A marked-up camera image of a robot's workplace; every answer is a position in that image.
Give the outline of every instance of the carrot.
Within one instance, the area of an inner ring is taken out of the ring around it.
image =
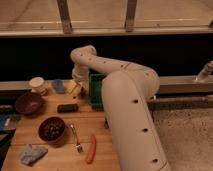
[[[87,157],[86,157],[86,163],[87,164],[91,164],[93,161],[93,158],[95,156],[95,151],[96,151],[96,138],[95,135],[92,134],[91,135],[91,145],[90,145],[90,149],[87,153]]]

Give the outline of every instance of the wooden tabletop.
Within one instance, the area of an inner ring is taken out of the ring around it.
[[[104,112],[92,110],[87,98],[79,99],[72,94],[56,94],[47,84],[48,95],[42,108],[31,116],[22,116],[12,139],[2,171],[120,171],[117,154],[112,144],[109,129],[104,128]],[[77,103],[79,111],[74,113],[57,113],[59,104]],[[38,136],[38,128],[42,121],[50,116],[61,117],[67,124],[73,123],[83,146],[83,153],[78,153],[71,131],[67,128],[61,142],[55,146],[42,141]],[[97,139],[95,158],[92,164],[86,164],[85,158],[90,147],[90,136]],[[23,165],[19,155],[25,144],[44,146],[48,153],[34,163]]]

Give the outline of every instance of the green basket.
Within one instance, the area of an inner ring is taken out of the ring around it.
[[[93,109],[103,109],[101,98],[102,80],[106,76],[104,74],[90,74],[89,77],[89,102]]]

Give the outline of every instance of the white cup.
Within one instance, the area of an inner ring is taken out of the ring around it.
[[[42,77],[32,78],[29,85],[33,92],[37,92],[41,95],[45,95],[47,93],[47,89],[45,88],[45,80]]]

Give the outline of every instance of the dark bowl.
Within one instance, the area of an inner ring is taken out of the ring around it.
[[[27,92],[16,100],[15,109],[21,114],[28,115],[38,111],[43,102],[39,93]]]
[[[65,132],[65,122],[60,117],[50,117],[39,126],[39,137],[46,142],[57,142]]]

